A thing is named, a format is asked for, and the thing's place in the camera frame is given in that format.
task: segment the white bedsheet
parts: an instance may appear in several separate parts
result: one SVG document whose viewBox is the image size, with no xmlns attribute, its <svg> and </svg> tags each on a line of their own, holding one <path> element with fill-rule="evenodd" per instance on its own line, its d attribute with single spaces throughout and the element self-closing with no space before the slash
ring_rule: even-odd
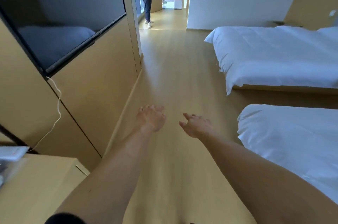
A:
<svg viewBox="0 0 338 224">
<path fill-rule="evenodd" d="M 90 38 L 95 32 L 87 27 L 38 27 L 18 29 L 42 68 L 46 69 Z"/>
<path fill-rule="evenodd" d="M 244 147 L 338 203 L 338 110 L 248 105 L 238 121 Z"/>
<path fill-rule="evenodd" d="M 338 27 L 218 27 L 213 43 L 227 95 L 234 85 L 338 88 Z"/>
</svg>

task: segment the television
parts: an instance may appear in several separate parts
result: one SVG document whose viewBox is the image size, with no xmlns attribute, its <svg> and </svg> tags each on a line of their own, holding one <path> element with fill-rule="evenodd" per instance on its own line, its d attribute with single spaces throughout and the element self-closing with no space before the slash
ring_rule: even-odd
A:
<svg viewBox="0 0 338 224">
<path fill-rule="evenodd" d="M 124 0 L 0 0 L 3 22 L 45 76 L 126 15 Z"/>
</svg>

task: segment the white duvet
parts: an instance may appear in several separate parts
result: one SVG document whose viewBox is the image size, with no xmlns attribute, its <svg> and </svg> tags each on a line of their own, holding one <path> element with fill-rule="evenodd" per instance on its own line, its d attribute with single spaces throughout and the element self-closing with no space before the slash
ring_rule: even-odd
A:
<svg viewBox="0 0 338 224">
<path fill-rule="evenodd" d="M 245 148 L 292 171 L 338 204 L 338 110 L 248 105 L 238 121 Z"/>
<path fill-rule="evenodd" d="M 338 88 L 338 27 L 218 27 L 213 43 L 227 95 L 234 85 Z"/>
</svg>

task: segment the wooden cabinet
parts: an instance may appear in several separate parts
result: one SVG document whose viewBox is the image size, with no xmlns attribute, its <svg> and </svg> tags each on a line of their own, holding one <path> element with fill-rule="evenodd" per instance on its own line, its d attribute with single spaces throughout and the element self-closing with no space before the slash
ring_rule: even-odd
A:
<svg viewBox="0 0 338 224">
<path fill-rule="evenodd" d="M 77 159 L 59 156 L 26 154 L 16 168 L 0 188 L 1 224 L 43 224 L 89 175 Z"/>
</svg>

